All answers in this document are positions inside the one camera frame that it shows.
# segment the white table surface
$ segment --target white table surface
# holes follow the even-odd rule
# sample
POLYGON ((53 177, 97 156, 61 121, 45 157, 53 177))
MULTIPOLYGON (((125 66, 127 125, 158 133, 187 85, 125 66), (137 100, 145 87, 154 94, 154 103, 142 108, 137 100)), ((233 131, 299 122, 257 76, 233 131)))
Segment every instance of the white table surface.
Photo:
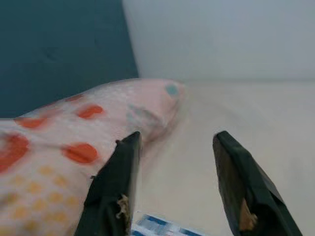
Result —
POLYGON ((190 83, 176 130, 144 157, 134 219, 153 213, 231 236, 212 151, 227 130, 277 186, 302 234, 315 223, 315 83, 190 83))

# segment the polka dot pillow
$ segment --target polka dot pillow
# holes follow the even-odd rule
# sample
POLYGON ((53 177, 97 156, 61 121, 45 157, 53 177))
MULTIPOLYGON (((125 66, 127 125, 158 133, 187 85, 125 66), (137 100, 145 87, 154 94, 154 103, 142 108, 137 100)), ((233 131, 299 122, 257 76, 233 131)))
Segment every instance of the polka dot pillow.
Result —
POLYGON ((125 80, 0 121, 0 235, 71 235, 115 140, 138 130, 145 148, 172 127, 183 96, 171 80, 125 80))

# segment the white wall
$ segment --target white wall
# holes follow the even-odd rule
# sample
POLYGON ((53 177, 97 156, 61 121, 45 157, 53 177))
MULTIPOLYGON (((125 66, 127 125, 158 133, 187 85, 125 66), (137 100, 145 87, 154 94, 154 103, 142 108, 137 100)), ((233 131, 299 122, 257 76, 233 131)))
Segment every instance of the white wall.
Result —
POLYGON ((314 0, 125 0, 142 77, 315 79, 314 0))

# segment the pillow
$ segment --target pillow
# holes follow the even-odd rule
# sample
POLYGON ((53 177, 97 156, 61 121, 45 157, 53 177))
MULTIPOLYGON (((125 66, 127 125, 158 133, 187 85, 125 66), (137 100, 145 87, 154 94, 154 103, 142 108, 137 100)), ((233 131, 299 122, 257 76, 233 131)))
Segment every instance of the pillow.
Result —
POLYGON ((69 235, 115 140, 138 130, 145 148, 183 96, 175 81, 125 80, 0 121, 0 235, 69 235))

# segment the blue and white paper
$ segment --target blue and white paper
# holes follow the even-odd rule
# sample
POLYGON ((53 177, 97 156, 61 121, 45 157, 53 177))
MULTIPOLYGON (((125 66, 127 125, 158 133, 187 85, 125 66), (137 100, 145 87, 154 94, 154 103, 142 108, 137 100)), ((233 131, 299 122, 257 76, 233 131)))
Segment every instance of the blue and white paper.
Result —
POLYGON ((183 228, 171 221, 143 215, 142 219, 132 225, 131 236, 206 236, 195 230, 183 228))

